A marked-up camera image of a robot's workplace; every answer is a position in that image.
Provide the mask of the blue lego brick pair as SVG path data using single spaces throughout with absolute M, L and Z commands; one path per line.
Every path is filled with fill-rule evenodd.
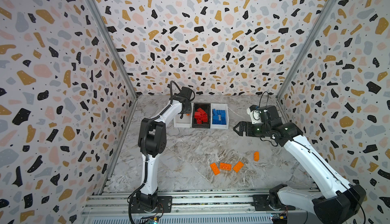
M 217 115 L 219 115 L 221 118 L 225 118 L 226 111 L 225 110 L 217 110 Z

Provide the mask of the orange long lego brick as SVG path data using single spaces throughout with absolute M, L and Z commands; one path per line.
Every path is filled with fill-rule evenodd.
M 219 168 L 221 170 L 226 170 L 226 171 L 231 171 L 232 170 L 232 165 L 228 163 L 220 163 Z

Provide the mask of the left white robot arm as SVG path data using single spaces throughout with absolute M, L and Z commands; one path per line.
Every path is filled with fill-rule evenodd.
M 146 211 L 154 211 L 157 207 L 159 155 L 167 145 L 167 125 L 177 115 L 191 113 L 194 98 L 195 92 L 188 87 L 182 87 L 178 93 L 170 90 L 168 104 L 154 117 L 141 121 L 138 147 L 142 154 L 142 181 L 130 195 L 130 207 L 140 206 Z

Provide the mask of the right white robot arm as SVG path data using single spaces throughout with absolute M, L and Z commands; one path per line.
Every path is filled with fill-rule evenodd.
M 315 194 L 279 184 L 269 190 L 271 209 L 293 206 L 316 215 L 323 224 L 342 224 L 361 210 L 366 196 L 364 188 L 359 184 L 352 185 L 334 170 L 294 123 L 239 122 L 233 130 L 239 136 L 273 139 L 294 156 L 320 190 Z

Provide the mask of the black middle bin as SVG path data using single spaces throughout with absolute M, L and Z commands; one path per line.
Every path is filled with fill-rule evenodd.
M 198 108 L 202 108 L 208 114 L 208 123 L 203 123 L 198 125 L 194 114 Z M 193 116 L 192 116 L 192 128 L 201 128 L 201 129 L 210 129 L 211 125 L 211 104 L 210 103 L 194 103 L 193 105 Z

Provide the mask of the left white bin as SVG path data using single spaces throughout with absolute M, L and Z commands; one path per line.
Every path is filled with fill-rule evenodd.
M 192 104 L 192 112 L 190 114 L 184 114 L 184 118 L 181 119 L 182 114 L 179 114 L 181 112 L 182 106 L 179 101 L 174 100 L 173 101 L 173 108 L 174 108 L 174 127 L 176 128 L 191 128 L 192 127 L 192 116 L 193 116 L 193 104 Z

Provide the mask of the white bin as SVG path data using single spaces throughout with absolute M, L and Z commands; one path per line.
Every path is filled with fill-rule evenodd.
M 182 106 L 179 101 L 174 100 L 173 101 L 173 108 L 174 108 L 174 127 L 176 128 L 191 128 L 192 127 L 192 116 L 193 116 L 193 104 L 192 104 L 192 112 L 190 114 L 184 114 L 184 118 L 181 119 L 182 114 L 179 114 L 181 112 Z
M 211 103 L 211 129 L 229 128 L 229 108 L 227 104 Z

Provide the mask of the right white bin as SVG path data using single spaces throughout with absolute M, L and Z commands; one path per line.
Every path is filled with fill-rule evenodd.
M 227 104 L 211 103 L 211 129 L 229 128 L 229 108 Z

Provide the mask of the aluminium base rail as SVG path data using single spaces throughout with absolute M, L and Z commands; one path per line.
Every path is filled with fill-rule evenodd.
M 153 211 L 129 211 L 129 193 L 91 196 L 80 224 L 319 224 L 314 214 L 294 205 L 273 210 L 268 189 L 167 191 Z

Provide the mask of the right corner aluminium post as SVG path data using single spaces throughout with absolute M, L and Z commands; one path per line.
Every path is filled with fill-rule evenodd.
M 297 56 L 295 62 L 291 66 L 291 68 L 286 76 L 286 79 L 285 79 L 284 83 L 282 84 L 280 91 L 278 92 L 278 94 L 276 96 L 277 100 L 280 100 L 283 97 L 284 93 L 289 88 L 290 83 L 293 80 L 295 74 L 298 72 L 298 70 L 299 70 L 299 68 L 300 68 L 300 66 L 305 58 L 306 53 L 310 49 L 315 38 L 318 36 L 318 34 L 322 28 L 322 25 L 325 23 L 328 16 L 330 15 L 332 8 L 335 5 L 336 1 L 337 0 L 327 0 L 326 1 L 324 8 L 322 9 L 322 12 L 319 14 L 316 22 L 314 23 L 313 28 L 311 29 L 307 39 L 305 40 L 305 42 L 302 46 L 302 49 L 298 53 L 298 56 Z

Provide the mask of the corner aluminium post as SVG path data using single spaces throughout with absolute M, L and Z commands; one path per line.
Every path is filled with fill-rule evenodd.
M 108 47 L 109 52 L 113 56 L 113 59 L 116 63 L 116 66 L 118 67 L 122 78 L 124 79 L 126 86 L 129 90 L 130 97 L 134 99 L 135 101 L 137 100 L 137 94 L 136 91 L 134 90 L 133 84 L 127 74 L 127 71 L 121 61 L 121 58 L 119 56 L 119 53 L 114 45 L 114 42 L 112 38 L 109 35 L 108 29 L 103 21 L 103 18 L 100 14 L 100 11 L 95 3 L 94 0 L 85 0 L 87 7 L 89 8 L 91 15 L 93 16 L 93 19 L 96 22 L 96 25 Z
M 332 8 L 335 5 L 336 1 L 337 0 L 327 0 L 326 1 L 324 8 L 322 9 L 322 12 L 319 14 L 316 22 L 314 23 L 313 28 L 311 29 L 307 39 L 305 40 L 305 42 L 302 46 L 302 49 L 298 53 L 298 56 L 297 56 L 295 62 L 291 66 L 291 68 L 286 76 L 286 79 L 285 79 L 284 83 L 282 84 L 280 91 L 278 92 L 278 94 L 276 96 L 277 100 L 280 100 L 283 97 L 284 93 L 289 88 L 290 83 L 293 80 L 295 74 L 298 72 L 298 70 L 299 70 L 299 68 L 300 68 L 300 66 L 305 58 L 306 53 L 310 49 L 315 38 L 318 36 L 318 34 L 322 28 L 322 25 L 325 23 L 328 16 L 330 15 Z

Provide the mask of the left corner aluminium post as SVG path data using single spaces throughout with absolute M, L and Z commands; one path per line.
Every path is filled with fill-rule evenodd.
M 116 66 L 118 67 L 122 78 L 124 79 L 126 86 L 129 90 L 130 97 L 134 99 L 135 101 L 137 100 L 137 94 L 136 91 L 134 90 L 133 84 L 127 74 L 127 71 L 121 61 L 121 58 L 119 56 L 119 53 L 114 45 L 114 42 L 112 38 L 109 35 L 108 29 L 103 21 L 103 18 L 100 14 L 100 11 L 95 3 L 94 0 L 85 0 L 87 7 L 89 8 L 91 15 L 93 16 L 93 19 L 96 22 L 96 25 L 108 47 L 109 52 L 113 56 L 113 59 L 116 63 Z

